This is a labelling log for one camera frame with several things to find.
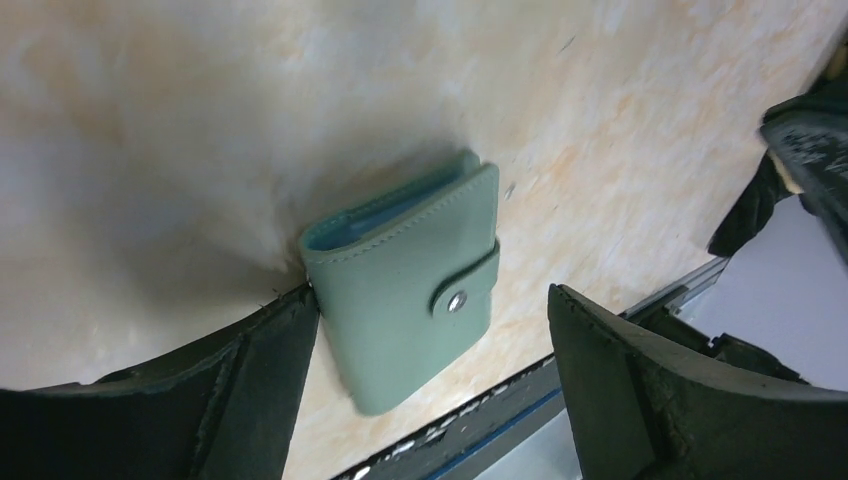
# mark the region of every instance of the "beige marble countertop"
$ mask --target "beige marble countertop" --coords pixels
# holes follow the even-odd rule
[[[287,480],[320,480],[551,351],[545,292],[631,305],[708,260],[837,0],[7,0],[0,385],[99,376],[302,281],[300,229],[468,146],[501,169],[486,336],[358,416],[323,336]]]

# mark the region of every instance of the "blue stripe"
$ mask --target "blue stripe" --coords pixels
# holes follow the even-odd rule
[[[458,457],[454,458],[454,459],[453,459],[453,460],[451,460],[450,462],[446,463],[446,464],[445,464],[445,465],[443,465],[440,469],[436,470],[433,474],[431,474],[429,477],[427,477],[427,480],[437,480],[437,479],[438,479],[439,477],[441,477],[442,475],[445,475],[446,473],[450,472],[450,471],[451,471],[453,468],[455,468],[457,465],[459,465],[459,464],[461,464],[462,462],[464,462],[464,461],[465,461],[468,457],[470,457],[471,455],[474,455],[474,454],[475,454],[475,453],[477,453],[480,449],[482,449],[482,448],[483,448],[483,447],[485,447],[486,445],[488,445],[488,444],[492,443],[492,441],[494,441],[496,438],[498,438],[498,437],[499,437],[500,435],[502,435],[504,432],[506,432],[507,430],[509,430],[510,428],[512,428],[515,424],[517,424],[517,423],[518,423],[518,422],[520,422],[521,420],[524,420],[524,418],[526,418],[528,415],[530,415],[531,413],[533,413],[533,412],[535,412],[536,410],[538,410],[538,409],[539,409],[542,405],[544,405],[545,403],[547,403],[548,401],[550,401],[552,398],[554,398],[554,397],[556,397],[557,395],[559,395],[561,392],[562,392],[562,389],[561,389],[561,388],[557,388],[557,389],[555,389],[555,390],[553,390],[553,391],[549,392],[547,395],[545,395],[544,397],[540,398],[540,399],[539,399],[539,400],[537,400],[534,404],[532,404],[532,405],[530,405],[529,407],[525,408],[525,409],[524,409],[521,413],[519,413],[518,415],[516,415],[515,417],[513,417],[513,419],[512,419],[512,420],[510,420],[510,421],[506,422],[505,424],[501,425],[500,427],[498,427],[498,429],[497,429],[497,430],[495,430],[494,432],[490,433],[490,434],[489,434],[486,438],[484,438],[483,440],[480,440],[479,442],[477,442],[477,444],[476,444],[476,445],[474,445],[473,447],[471,447],[470,449],[468,449],[468,451],[466,451],[466,452],[465,452],[465,453],[463,453],[462,455],[460,455],[460,456],[458,456]]]

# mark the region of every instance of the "white wall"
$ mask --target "white wall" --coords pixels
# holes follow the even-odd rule
[[[734,255],[692,324],[768,350],[813,385],[848,391],[848,266],[797,197]]]

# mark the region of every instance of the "wallet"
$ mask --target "wallet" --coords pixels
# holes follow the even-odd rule
[[[342,382],[385,413],[489,326],[498,168],[472,152],[309,227],[298,246]]]

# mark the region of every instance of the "metal snap button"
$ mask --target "metal snap button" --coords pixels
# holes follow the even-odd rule
[[[448,302],[448,312],[454,313],[458,311],[465,305],[466,300],[468,300],[468,294],[465,293],[465,290],[460,290],[456,292]]]

